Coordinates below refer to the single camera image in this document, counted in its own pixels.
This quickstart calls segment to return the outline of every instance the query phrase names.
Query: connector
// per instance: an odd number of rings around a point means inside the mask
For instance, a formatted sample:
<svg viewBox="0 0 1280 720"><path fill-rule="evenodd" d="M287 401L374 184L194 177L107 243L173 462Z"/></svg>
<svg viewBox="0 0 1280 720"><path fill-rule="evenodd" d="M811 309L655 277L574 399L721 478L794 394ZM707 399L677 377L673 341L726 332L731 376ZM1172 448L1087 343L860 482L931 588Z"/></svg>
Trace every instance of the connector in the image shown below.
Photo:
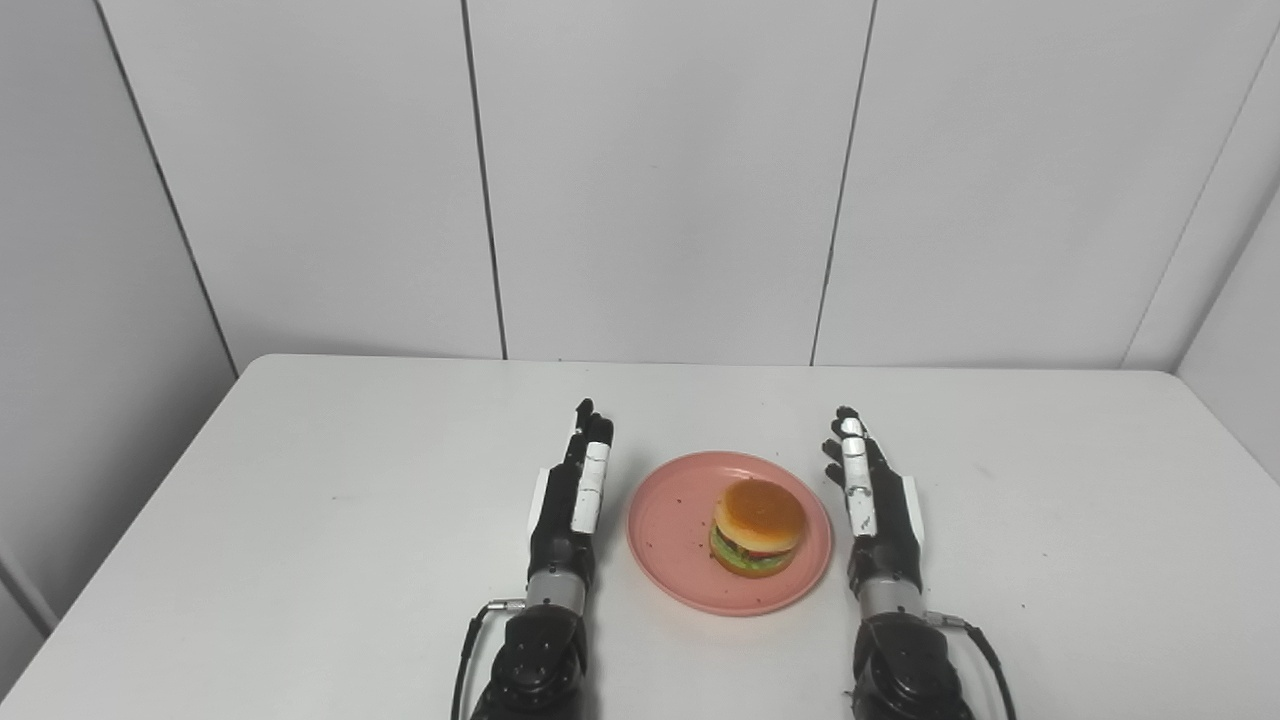
<svg viewBox="0 0 1280 720"><path fill-rule="evenodd" d="M520 612L525 609L525 598L490 600L485 609L492 612Z"/></svg>
<svg viewBox="0 0 1280 720"><path fill-rule="evenodd" d="M960 628L965 629L969 623L964 618L956 615L947 615L945 612L928 611L924 614L924 621L933 625L934 628Z"/></svg>

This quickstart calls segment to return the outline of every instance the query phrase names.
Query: black cable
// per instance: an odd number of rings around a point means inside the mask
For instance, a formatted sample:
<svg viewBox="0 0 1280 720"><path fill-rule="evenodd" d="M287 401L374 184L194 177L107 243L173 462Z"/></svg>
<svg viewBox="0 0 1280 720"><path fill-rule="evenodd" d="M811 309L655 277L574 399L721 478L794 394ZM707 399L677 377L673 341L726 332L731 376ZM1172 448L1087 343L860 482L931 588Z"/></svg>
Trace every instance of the black cable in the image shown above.
<svg viewBox="0 0 1280 720"><path fill-rule="evenodd" d="M987 642L987 635L982 634L982 629L977 625L965 623L964 632L969 633L969 639L973 641L973 644L978 646L978 651L987 659L987 664L991 665L991 671L996 675L996 684L1000 685L1000 698L1005 701L1005 717L1009 720L1018 720L1018 714L1014 712L1014 697L1009 693L1009 683L1005 682L1005 671L1000 667L1000 659L996 657L996 648L991 647L991 643Z"/></svg>
<svg viewBox="0 0 1280 720"><path fill-rule="evenodd" d="M462 712L462 684L467 679L467 665L471 662L471 653L476 647L476 638L480 637L480 628L484 626L484 616L489 614L489 606L485 605L476 612L476 616L471 619L471 624L467 625L467 637L462 641L462 659L458 661L458 679L453 683L453 711L449 714L452 720L458 720L458 715Z"/></svg>

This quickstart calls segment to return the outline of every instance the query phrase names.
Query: robotic hand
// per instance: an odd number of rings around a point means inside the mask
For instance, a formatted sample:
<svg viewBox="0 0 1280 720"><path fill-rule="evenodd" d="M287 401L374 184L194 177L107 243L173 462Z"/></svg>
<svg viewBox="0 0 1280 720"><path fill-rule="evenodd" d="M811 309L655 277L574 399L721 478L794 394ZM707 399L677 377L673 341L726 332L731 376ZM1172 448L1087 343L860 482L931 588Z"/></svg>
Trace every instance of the robotic hand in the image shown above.
<svg viewBox="0 0 1280 720"><path fill-rule="evenodd" d="M582 610L595 578L591 536L612 443L613 423L593 413L591 401L584 400L577 406L564 460L547 479L541 512L529 543L525 600L490 602L467 632L454 688L454 720L470 651L489 610L520 612L507 621L506 642L493 661L489 684L472 720L584 717L588 643Z"/></svg>
<svg viewBox="0 0 1280 720"><path fill-rule="evenodd" d="M973 720L941 630L963 628L996 674L1006 717L1016 720L1000 661L982 630L924 609L924 532L915 482L890 468L852 409L840 407L831 427L840 442L823 443L823 451L835 460L827 466L827 477L845 491L845 509L854 529L849 588L861 611L854 642L854 717Z"/></svg>

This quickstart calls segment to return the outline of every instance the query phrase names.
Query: sesame bun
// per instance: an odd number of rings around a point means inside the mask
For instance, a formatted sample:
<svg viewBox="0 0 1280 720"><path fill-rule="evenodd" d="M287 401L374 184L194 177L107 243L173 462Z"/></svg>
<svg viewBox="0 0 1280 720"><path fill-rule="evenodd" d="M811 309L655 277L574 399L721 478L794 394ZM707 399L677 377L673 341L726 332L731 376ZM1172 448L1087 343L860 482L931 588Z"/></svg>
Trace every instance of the sesame bun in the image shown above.
<svg viewBox="0 0 1280 720"><path fill-rule="evenodd" d="M792 550L804 538L806 525L800 501L767 480L739 480L716 502L716 527L750 552Z"/></svg>

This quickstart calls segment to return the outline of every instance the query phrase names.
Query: pink plate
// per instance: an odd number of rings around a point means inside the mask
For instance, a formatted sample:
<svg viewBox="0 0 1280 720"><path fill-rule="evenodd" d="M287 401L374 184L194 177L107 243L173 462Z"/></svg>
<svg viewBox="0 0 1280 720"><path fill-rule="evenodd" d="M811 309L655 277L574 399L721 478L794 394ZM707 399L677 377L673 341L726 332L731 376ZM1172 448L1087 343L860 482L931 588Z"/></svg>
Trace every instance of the pink plate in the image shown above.
<svg viewBox="0 0 1280 720"><path fill-rule="evenodd" d="M716 501L748 478L787 488L809 519L795 560L771 578L730 573L707 542ZM714 615L763 615L791 605L822 578L831 560L831 524L813 491L773 462L741 452L695 452L640 483L627 512L627 543L644 574L680 602Z"/></svg>

